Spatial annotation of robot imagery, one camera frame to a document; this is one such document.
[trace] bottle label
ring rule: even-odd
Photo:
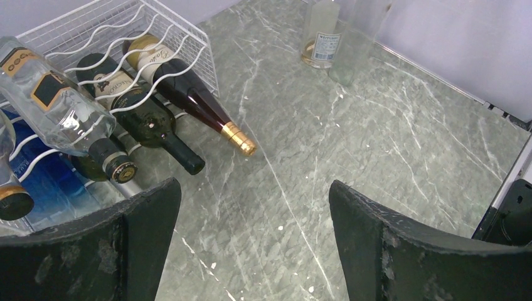
[[[98,74],[94,77],[94,80],[99,80],[106,76],[107,74]],[[131,85],[132,82],[133,79],[128,74],[119,70],[108,80],[94,84],[95,95],[96,97],[99,97],[103,95],[113,95],[123,92],[127,87]],[[115,98],[104,98],[100,101],[100,104],[103,105],[107,110],[113,110],[115,108],[125,108],[134,105],[138,101],[142,100],[144,96],[146,96],[146,94],[144,93],[144,89],[142,89],[138,84],[135,83],[126,94]]]
[[[334,59],[334,54],[336,53],[336,48],[338,48],[341,35],[341,33],[317,33],[314,51],[312,52],[312,59],[317,61],[332,61]]]
[[[9,77],[13,77],[27,61],[37,58],[31,50],[24,47],[16,47],[0,62],[0,66]]]
[[[149,44],[143,49],[147,49],[153,46],[155,46],[155,44]],[[140,70],[144,65],[149,63],[157,63],[166,60],[171,55],[173,55],[174,52],[175,51],[170,50],[170,48],[164,45],[159,45],[155,49],[150,51],[141,52],[139,54],[139,63],[137,65],[137,69]],[[147,81],[148,83],[153,83],[153,75],[155,74],[155,71],[157,71],[159,66],[161,66],[161,64],[153,64],[146,67],[146,69],[141,72],[142,78],[145,79],[145,81]]]
[[[72,88],[55,72],[50,71],[41,76],[30,97],[43,111],[48,111],[59,96],[68,89]]]

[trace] marble floor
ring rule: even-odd
[[[299,58],[304,3],[246,0],[201,24],[220,102],[255,139],[243,157],[179,120],[207,166],[187,175],[139,149],[144,187],[183,201],[158,301],[347,300],[327,202],[334,179],[438,229],[470,236],[528,133],[379,46],[352,87]]]

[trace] black label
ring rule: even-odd
[[[55,72],[45,73],[33,92],[31,98],[44,110],[48,111],[61,93],[71,89]]]

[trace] wire basket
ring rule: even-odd
[[[139,36],[126,38],[133,31],[142,31],[143,33]],[[171,11],[158,0],[95,0],[29,30],[17,38],[28,48],[44,56],[56,68],[63,70],[75,83],[78,83],[75,76],[77,63],[88,54],[104,53],[119,62],[119,67],[125,68],[136,76],[136,80],[130,86],[132,87],[133,84],[142,80],[137,72],[125,62],[125,57],[129,56],[131,51],[123,55],[122,43],[125,40],[139,38],[148,32],[161,39],[160,43],[164,43],[176,51],[168,60],[179,56],[205,82],[211,92],[219,96],[218,80],[209,38],[202,30]],[[141,105],[155,93],[156,83],[151,87],[150,93],[144,100],[134,106],[118,109],[118,111],[132,110]],[[14,111],[1,93],[0,107]],[[11,157],[16,156],[23,145],[24,143],[17,145],[17,149]],[[55,150],[49,150],[47,154],[43,153],[30,166],[35,166],[44,156],[54,152]],[[19,180],[24,181],[31,169],[28,168]],[[31,227],[24,218],[12,222],[0,220],[0,228],[12,229],[19,234],[31,232]]]

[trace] wine bottle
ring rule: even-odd
[[[129,181],[137,168],[109,140],[115,118],[76,88],[15,37],[0,38],[0,92],[39,138],[64,153],[89,155],[115,181]]]
[[[87,55],[80,60],[78,68],[94,65],[103,57],[101,53]],[[99,80],[112,73],[117,67],[116,61],[106,58],[99,66],[76,71],[76,76],[80,82]],[[86,84],[84,87],[93,97],[99,97],[123,92],[132,82],[130,75],[124,69],[120,69],[108,80]],[[146,95],[147,91],[135,84],[122,96],[103,98],[99,102],[107,110],[113,110],[134,105]],[[117,122],[129,132],[133,139],[145,147],[162,147],[190,174],[197,174],[205,167],[205,161],[175,134],[174,115],[155,97],[148,98],[141,106],[133,110],[117,112],[115,116]]]
[[[9,156],[15,147],[15,130],[0,110],[0,219],[14,221],[33,209],[33,199],[20,185],[9,166]]]
[[[114,135],[112,135],[110,139],[120,150],[125,151],[124,145],[118,139],[116,139]],[[118,190],[118,192],[128,199],[142,192],[142,188],[137,184],[135,179],[123,184],[109,179],[107,175],[105,175],[105,173],[99,168],[98,164],[89,156],[75,157],[67,155],[67,158],[72,166],[80,173],[80,175],[95,182],[109,181]]]
[[[11,119],[17,117],[9,112],[6,115]],[[17,144],[34,134],[22,120],[14,123],[13,127]],[[9,165],[15,175],[20,177],[35,157],[49,149],[40,139],[32,139],[21,148]],[[35,201],[33,209],[26,215],[26,221],[34,231],[71,221],[101,208],[100,203],[85,189],[58,153],[42,158],[22,182],[22,186]]]
[[[137,36],[139,33],[141,32],[137,31],[129,36]],[[122,45],[122,52],[126,54],[131,50],[144,50],[155,46],[158,42],[159,38],[146,34],[134,41],[125,41]],[[174,52],[161,44],[151,51],[129,55],[127,62],[135,70],[140,70],[148,63],[167,59]],[[142,71],[141,76],[145,81],[153,84],[164,75],[181,72],[188,67],[183,60],[173,58],[165,63],[156,63],[148,66]],[[189,70],[178,77],[165,78],[156,88],[164,98],[219,132],[235,144],[245,155],[250,156],[257,150],[255,143],[229,118],[216,98],[193,70]]]

